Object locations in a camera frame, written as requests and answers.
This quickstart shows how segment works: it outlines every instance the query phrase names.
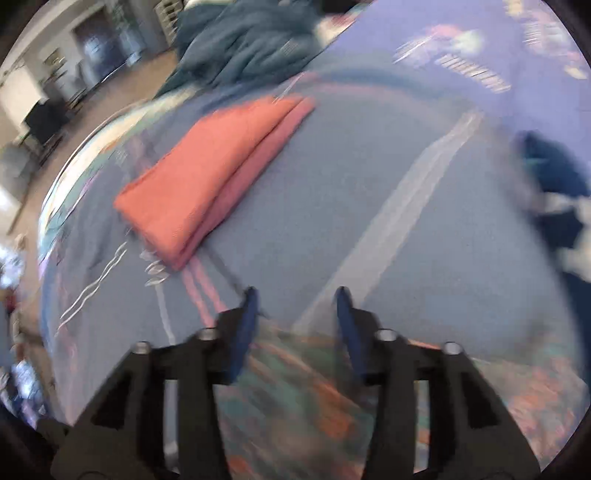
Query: folded towel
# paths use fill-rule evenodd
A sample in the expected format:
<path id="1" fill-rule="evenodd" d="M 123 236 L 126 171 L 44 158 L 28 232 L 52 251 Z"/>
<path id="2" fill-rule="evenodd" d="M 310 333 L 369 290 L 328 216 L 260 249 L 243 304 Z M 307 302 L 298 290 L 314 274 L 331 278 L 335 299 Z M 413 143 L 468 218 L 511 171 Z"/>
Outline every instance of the folded towel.
<path id="1" fill-rule="evenodd" d="M 115 208 L 175 269 L 199 246 L 313 110 L 310 100 L 265 97 L 197 122 Z"/>

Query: bed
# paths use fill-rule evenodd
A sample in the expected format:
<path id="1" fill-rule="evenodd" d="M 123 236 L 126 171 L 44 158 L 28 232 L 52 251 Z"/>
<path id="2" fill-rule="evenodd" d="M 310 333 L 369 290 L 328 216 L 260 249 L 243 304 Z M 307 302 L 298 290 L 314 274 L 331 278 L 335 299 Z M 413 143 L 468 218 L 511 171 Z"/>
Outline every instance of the bed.
<path id="1" fill-rule="evenodd" d="M 38 241 L 40 325 L 68 422 L 130 345 L 175 344 L 213 326 L 248 285 L 265 319 L 251 367 L 295 365 L 291 376 L 275 371 L 273 384 L 314 397 L 304 385 L 310 375 L 331 382 L 331 300 L 344 284 L 385 326 L 419 342 L 461 343 L 549 463 L 588 406 L 584 355 L 560 278 L 518 198 L 534 190 L 511 139 L 537 129 L 583 159 L 585 118 L 573 96 L 591 96 L 589 68 L 543 4 L 449 4 L 419 11 L 377 0 L 295 79 L 175 90 L 107 122 L 72 156 L 44 202 Z M 472 24 L 478 16 L 468 7 L 511 33 L 489 41 L 480 31 L 492 26 Z M 398 25 L 399 8 L 417 21 Z M 530 33 L 551 30 L 551 40 L 527 33 L 524 43 L 527 22 Z M 500 53 L 510 46 L 522 57 Z M 540 69 L 544 83 L 532 93 Z M 287 90 L 313 98 L 316 110 L 188 266 L 166 268 L 114 211 L 114 197 L 203 115 Z M 550 115 L 554 105 L 569 116 Z M 276 407 L 287 400 L 247 370 L 218 391 L 226 448 L 265 476 L 291 468 L 299 478 L 307 467 L 279 461 L 285 452 L 274 445 L 287 428 L 283 410 L 261 423 L 253 399 L 262 390 Z M 367 412 L 349 414 L 371 425 Z M 255 419 L 266 435 L 254 433 Z M 172 442 L 173 422 L 167 428 Z M 246 439 L 277 455 L 261 459 Z M 356 439 L 334 475 L 359 474 L 368 438 Z M 346 440 L 336 442 L 339 454 Z"/>

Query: pink stripe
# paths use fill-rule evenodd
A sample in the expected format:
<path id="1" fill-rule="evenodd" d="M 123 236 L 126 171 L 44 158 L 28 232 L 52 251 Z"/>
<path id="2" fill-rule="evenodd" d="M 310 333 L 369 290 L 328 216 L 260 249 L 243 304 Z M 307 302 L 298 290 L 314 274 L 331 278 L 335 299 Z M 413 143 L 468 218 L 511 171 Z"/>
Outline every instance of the pink stripe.
<path id="1" fill-rule="evenodd" d="M 209 310 L 207 309 L 205 302 L 201 298 L 201 295 L 199 294 L 197 287 L 195 286 L 195 283 L 193 281 L 193 276 L 190 274 L 189 270 L 186 268 L 183 270 L 182 276 L 183 276 L 183 283 L 185 284 L 185 288 L 187 289 L 187 293 L 191 297 L 191 300 L 193 301 L 193 303 L 197 306 L 197 308 L 199 310 L 199 315 L 201 315 L 201 319 L 203 321 L 203 324 L 209 328 L 213 327 L 215 325 L 215 323 L 213 321 L 212 316 L 209 314 Z"/>
<path id="2" fill-rule="evenodd" d="M 217 294 L 216 287 L 214 287 L 211 280 L 209 280 L 209 276 L 207 275 L 207 272 L 205 272 L 205 269 L 203 268 L 203 265 L 199 259 L 197 257 L 193 257 L 190 260 L 190 265 L 193 267 L 195 279 L 201 284 L 201 288 L 212 301 L 213 306 L 216 308 L 217 312 L 220 313 L 227 310 L 228 307 L 226 307 L 224 302 L 222 302 L 220 299 L 219 295 Z"/>

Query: metal screw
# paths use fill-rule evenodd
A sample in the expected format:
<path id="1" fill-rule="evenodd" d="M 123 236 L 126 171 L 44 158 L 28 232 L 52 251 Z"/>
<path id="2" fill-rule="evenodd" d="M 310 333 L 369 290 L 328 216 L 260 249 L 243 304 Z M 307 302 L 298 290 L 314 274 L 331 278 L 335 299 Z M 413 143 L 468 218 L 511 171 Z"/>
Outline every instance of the metal screw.
<path id="1" fill-rule="evenodd" d="M 217 338 L 217 329 L 215 328 L 204 328 L 199 332 L 199 338 L 204 342 L 211 342 Z"/>
<path id="2" fill-rule="evenodd" d="M 138 342 L 134 345 L 134 353 L 138 355 L 146 355 L 152 351 L 152 345 L 148 342 Z"/>
<path id="3" fill-rule="evenodd" d="M 442 350 L 443 350 L 443 353 L 446 353 L 448 355 L 459 355 L 460 353 L 462 353 L 464 351 L 462 346 L 456 342 L 444 343 Z"/>
<path id="4" fill-rule="evenodd" d="M 380 342 L 393 342 L 396 340 L 396 338 L 398 338 L 398 334 L 389 328 L 382 328 L 375 332 L 375 337 Z"/>

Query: wall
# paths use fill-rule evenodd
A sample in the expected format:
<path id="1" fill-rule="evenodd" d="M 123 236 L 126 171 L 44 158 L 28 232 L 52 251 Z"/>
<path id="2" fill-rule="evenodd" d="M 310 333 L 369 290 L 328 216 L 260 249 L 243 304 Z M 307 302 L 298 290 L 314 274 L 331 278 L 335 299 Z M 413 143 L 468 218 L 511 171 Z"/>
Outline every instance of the wall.
<path id="1" fill-rule="evenodd" d="M 78 46 L 76 41 L 76 37 L 72 33 L 74 28 L 80 25 L 84 20 L 86 20 L 91 15 L 97 13 L 101 8 L 105 7 L 104 2 L 97 2 L 95 5 L 87 9 L 84 13 L 73 19 L 68 25 L 61 29 L 59 32 L 56 32 L 54 36 L 45 40 L 43 46 L 39 48 L 37 58 L 40 62 L 43 62 L 56 48 L 60 49 L 61 54 L 66 58 L 66 64 L 62 67 L 61 71 L 67 71 L 69 75 L 76 75 L 76 64 L 78 62 L 85 60 L 84 52 Z M 83 73 L 85 77 L 85 81 L 89 88 L 94 87 L 98 83 L 98 79 L 94 73 L 94 70 L 89 65 L 87 61 L 82 63 L 83 66 Z"/>
<path id="2" fill-rule="evenodd" d="M 113 26 L 118 32 L 119 44 L 127 57 L 127 63 L 131 65 L 139 60 L 142 52 L 147 48 L 140 32 L 138 18 L 128 0 L 105 0 L 105 5 L 111 15 Z M 126 21 L 121 18 L 117 21 L 115 17 L 120 16 L 127 17 Z"/>
<path id="3" fill-rule="evenodd" d="M 0 10 L 3 15 L 0 15 L 0 59 L 4 58 L 10 52 L 12 45 L 21 35 L 23 29 L 27 26 L 30 19 L 35 13 L 45 4 L 47 0 L 0 0 Z"/>
<path id="4" fill-rule="evenodd" d="M 10 227 L 21 209 L 21 202 L 0 187 L 0 235 L 8 235 Z"/>
<path id="5" fill-rule="evenodd" d="M 36 51 L 27 51 L 23 55 L 22 59 L 24 60 L 25 65 L 33 77 L 35 77 L 35 80 L 37 80 L 40 84 L 43 82 L 43 80 L 46 80 L 46 78 L 49 77 L 49 71 L 44 63 L 37 57 Z"/>
<path id="6" fill-rule="evenodd" d="M 39 50 L 39 52 L 37 53 L 37 60 L 40 63 L 42 63 L 49 55 L 51 55 L 53 53 L 53 51 L 56 48 L 60 49 L 61 54 L 66 59 L 65 65 L 60 70 L 60 72 L 63 72 L 63 71 L 67 72 L 67 75 L 64 77 L 63 82 L 62 82 L 64 87 L 62 87 L 60 85 L 60 89 L 63 90 L 64 97 L 66 99 L 72 97 L 75 94 L 75 91 L 74 92 L 67 91 L 67 84 L 68 84 L 67 78 L 69 76 L 75 77 L 77 75 L 76 65 L 80 61 L 83 62 L 82 67 L 83 67 L 83 72 L 84 72 L 84 78 L 85 78 L 85 81 L 87 82 L 88 88 L 92 88 L 92 87 L 94 87 L 94 85 L 97 84 L 98 81 L 96 79 L 96 75 L 94 73 L 94 70 L 89 65 L 89 63 L 86 61 L 83 52 L 81 51 L 80 47 L 78 46 L 78 43 L 76 42 L 76 38 L 74 37 L 74 35 L 72 34 L 72 32 L 70 30 L 63 31 L 60 34 L 58 34 L 57 36 L 53 37 L 51 40 L 49 40 L 45 44 L 45 46 L 41 50 Z"/>
<path id="7" fill-rule="evenodd" d="M 0 149 L 18 136 L 18 130 L 0 106 Z"/>
<path id="8" fill-rule="evenodd" d="M 63 30 L 63 20 L 70 21 L 76 15 L 94 6 L 95 3 L 97 3 L 97 0 L 49 0 L 35 13 L 18 36 L 17 41 L 2 62 L 0 71 L 4 73 L 11 70 L 29 47 L 42 37 L 47 30 L 52 29 L 53 34 L 56 34 Z"/>
<path id="9" fill-rule="evenodd" d="M 37 102 L 45 102 L 47 97 L 37 80 L 26 66 L 13 70 L 0 87 L 0 104 L 19 133 L 26 133 L 28 127 L 24 119 Z"/>
<path id="10" fill-rule="evenodd" d="M 146 47 L 152 55 L 158 55 L 168 49 L 168 42 L 154 12 L 154 7 L 160 0 L 128 0 L 135 18 L 138 21 L 139 31 L 144 38 Z"/>

